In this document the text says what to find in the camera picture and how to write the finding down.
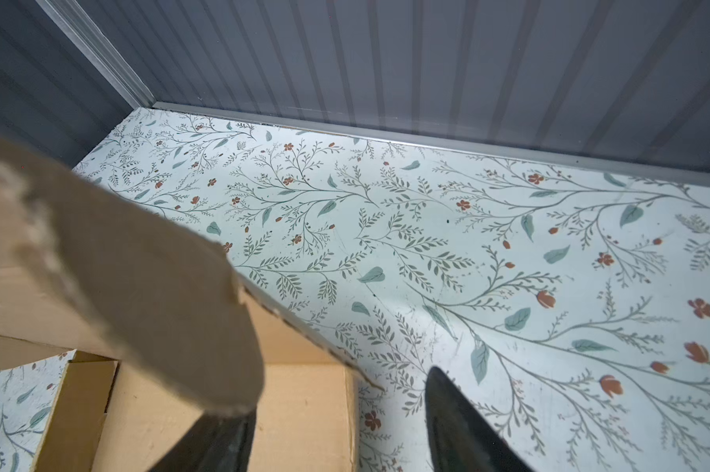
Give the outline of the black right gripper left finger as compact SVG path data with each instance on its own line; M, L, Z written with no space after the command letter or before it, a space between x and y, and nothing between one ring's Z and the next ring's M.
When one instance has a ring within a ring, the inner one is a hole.
M225 418L203 414L150 472L246 472L256 428L256 410Z

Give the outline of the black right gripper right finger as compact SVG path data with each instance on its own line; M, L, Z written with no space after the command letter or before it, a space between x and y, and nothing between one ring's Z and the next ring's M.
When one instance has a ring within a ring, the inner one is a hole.
M429 370L425 403L435 471L532 471L439 367Z

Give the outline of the brown cardboard box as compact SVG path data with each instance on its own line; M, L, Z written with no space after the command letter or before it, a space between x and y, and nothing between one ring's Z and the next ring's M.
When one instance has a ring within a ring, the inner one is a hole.
M267 363L363 375L219 244L1 136L0 336L119 359L225 418L258 411Z

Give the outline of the aluminium enclosure frame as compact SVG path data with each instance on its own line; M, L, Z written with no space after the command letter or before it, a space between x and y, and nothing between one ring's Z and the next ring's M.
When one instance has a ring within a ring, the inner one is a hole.
M44 1L132 106L710 187L710 1Z

